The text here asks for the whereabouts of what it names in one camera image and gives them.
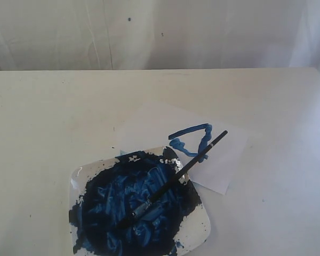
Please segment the white paper sheet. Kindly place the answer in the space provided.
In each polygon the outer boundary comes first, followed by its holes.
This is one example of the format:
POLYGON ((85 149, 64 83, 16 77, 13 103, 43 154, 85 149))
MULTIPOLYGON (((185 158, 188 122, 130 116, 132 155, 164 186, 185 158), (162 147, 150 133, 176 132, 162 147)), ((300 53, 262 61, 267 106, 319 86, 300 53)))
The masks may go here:
POLYGON ((135 110, 115 130, 116 145, 126 153, 168 146, 169 135, 205 123, 212 125, 212 138, 224 130, 228 133, 207 153, 207 160, 189 171, 189 176, 191 181, 225 194, 249 137, 236 126, 164 103, 149 102, 135 110))

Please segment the white backdrop cloth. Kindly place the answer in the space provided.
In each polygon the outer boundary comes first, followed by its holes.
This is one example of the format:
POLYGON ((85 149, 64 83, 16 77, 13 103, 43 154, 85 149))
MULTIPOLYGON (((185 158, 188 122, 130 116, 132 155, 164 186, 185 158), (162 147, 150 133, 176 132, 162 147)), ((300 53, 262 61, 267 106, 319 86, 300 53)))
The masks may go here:
POLYGON ((0 1, 0 70, 314 67, 320 1, 0 1))

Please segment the black paintbrush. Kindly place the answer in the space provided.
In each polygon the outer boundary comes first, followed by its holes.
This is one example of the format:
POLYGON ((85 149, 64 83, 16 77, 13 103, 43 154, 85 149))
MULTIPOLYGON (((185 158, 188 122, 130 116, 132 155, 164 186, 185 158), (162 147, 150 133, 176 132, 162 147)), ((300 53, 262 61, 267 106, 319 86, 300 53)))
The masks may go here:
POLYGON ((151 195, 143 204, 134 209, 130 214, 126 215, 117 225, 117 229, 126 229, 133 225, 146 214, 148 209, 159 200, 171 187, 185 175, 200 159, 202 159, 207 152, 209 152, 222 138, 227 135, 228 131, 224 130, 220 133, 210 144, 208 144, 200 153, 191 159, 179 172, 177 172, 171 179, 160 187, 153 195, 151 195))

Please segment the white square plate blue paint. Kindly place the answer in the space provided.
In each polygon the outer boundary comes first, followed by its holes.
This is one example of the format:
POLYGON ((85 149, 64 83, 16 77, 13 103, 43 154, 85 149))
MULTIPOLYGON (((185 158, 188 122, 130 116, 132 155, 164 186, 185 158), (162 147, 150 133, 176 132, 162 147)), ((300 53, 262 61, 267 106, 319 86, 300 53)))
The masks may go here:
POLYGON ((171 148, 135 151, 77 168, 70 177, 74 255, 185 255, 206 242, 211 224, 188 175, 126 229, 116 225, 182 168, 171 148))

